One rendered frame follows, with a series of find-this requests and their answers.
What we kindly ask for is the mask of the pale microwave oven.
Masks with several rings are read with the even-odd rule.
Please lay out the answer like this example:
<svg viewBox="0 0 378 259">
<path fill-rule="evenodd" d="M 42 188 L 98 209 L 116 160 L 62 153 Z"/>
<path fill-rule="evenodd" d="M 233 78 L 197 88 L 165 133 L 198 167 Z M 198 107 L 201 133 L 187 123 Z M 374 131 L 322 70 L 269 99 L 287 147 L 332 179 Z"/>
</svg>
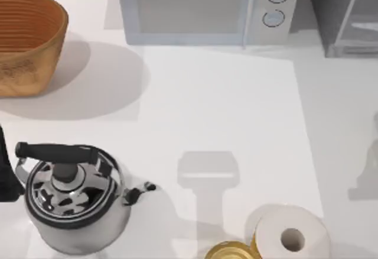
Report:
<svg viewBox="0 0 378 259">
<path fill-rule="evenodd" d="M 133 45 L 242 46 L 248 0 L 119 0 L 126 41 Z M 253 0 L 247 46 L 285 42 L 297 0 L 273 4 Z M 269 28 L 266 12 L 278 9 L 285 21 Z"/>
</svg>

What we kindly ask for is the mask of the gold round tin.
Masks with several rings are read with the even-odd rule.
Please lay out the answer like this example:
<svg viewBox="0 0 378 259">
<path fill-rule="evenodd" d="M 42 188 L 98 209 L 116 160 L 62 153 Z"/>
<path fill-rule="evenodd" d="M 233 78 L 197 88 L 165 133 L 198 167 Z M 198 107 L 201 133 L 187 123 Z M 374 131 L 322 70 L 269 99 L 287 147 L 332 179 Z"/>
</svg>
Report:
<svg viewBox="0 0 378 259">
<path fill-rule="evenodd" d="M 223 241 L 207 251 L 204 259 L 260 259 L 252 249 L 240 241 Z"/>
</svg>

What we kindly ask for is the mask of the white toilet paper roll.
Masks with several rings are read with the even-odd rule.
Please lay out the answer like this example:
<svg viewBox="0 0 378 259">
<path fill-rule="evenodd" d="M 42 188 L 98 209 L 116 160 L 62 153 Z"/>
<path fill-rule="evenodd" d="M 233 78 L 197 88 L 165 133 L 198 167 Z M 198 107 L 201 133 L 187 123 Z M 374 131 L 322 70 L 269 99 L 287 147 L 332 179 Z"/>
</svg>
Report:
<svg viewBox="0 0 378 259">
<path fill-rule="evenodd" d="M 246 218 L 244 238 L 258 259 L 330 259 L 331 238 L 323 210 L 267 203 Z"/>
</svg>

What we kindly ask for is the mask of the wooden basket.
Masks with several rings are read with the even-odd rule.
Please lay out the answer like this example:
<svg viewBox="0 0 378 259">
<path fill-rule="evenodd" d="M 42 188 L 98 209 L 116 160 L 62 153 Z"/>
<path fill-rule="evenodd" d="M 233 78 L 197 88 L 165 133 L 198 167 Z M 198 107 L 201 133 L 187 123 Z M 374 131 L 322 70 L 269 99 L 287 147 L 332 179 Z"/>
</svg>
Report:
<svg viewBox="0 0 378 259">
<path fill-rule="evenodd" d="M 46 90 L 68 24 L 67 11 L 55 0 L 0 0 L 0 98 Z"/>
</svg>

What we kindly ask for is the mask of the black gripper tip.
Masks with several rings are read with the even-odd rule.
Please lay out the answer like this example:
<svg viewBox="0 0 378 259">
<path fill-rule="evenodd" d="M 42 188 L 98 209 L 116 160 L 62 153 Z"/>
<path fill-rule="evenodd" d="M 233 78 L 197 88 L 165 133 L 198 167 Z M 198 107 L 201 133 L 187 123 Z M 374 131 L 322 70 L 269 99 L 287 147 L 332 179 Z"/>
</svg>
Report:
<svg viewBox="0 0 378 259">
<path fill-rule="evenodd" d="M 9 161 L 4 131 L 0 126 L 0 202 L 16 202 L 24 193 L 25 189 Z"/>
</svg>

